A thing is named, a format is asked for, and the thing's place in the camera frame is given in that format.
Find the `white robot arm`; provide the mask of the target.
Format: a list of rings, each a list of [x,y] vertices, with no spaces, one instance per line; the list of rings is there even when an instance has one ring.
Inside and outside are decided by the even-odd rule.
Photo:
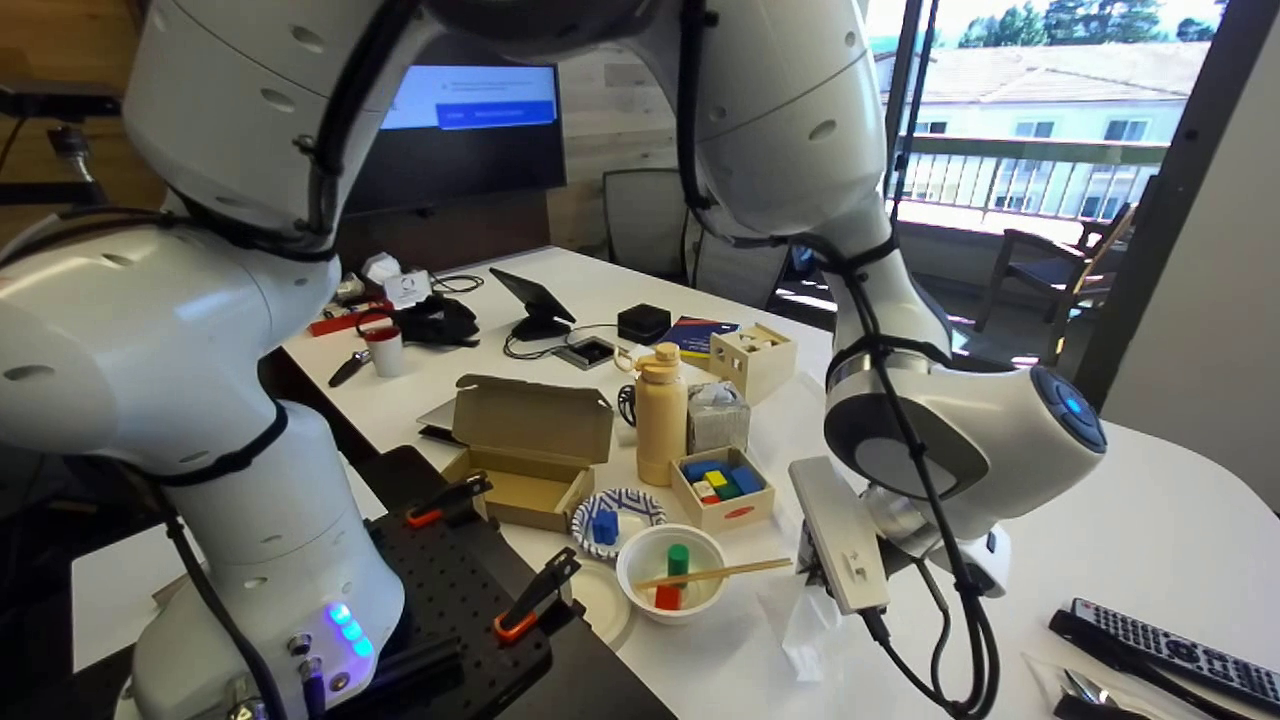
[[[338,710],[409,612],[328,425],[257,367],[331,301],[348,193],[443,32],[536,59],[620,43],[655,75],[689,200],[829,261],[829,448],[947,546],[1101,465],[1061,371],[955,365],[911,289],[862,0],[151,0],[124,130],[166,210],[51,216],[0,261],[0,439],[122,465],[203,556],[135,641],[135,720]]]

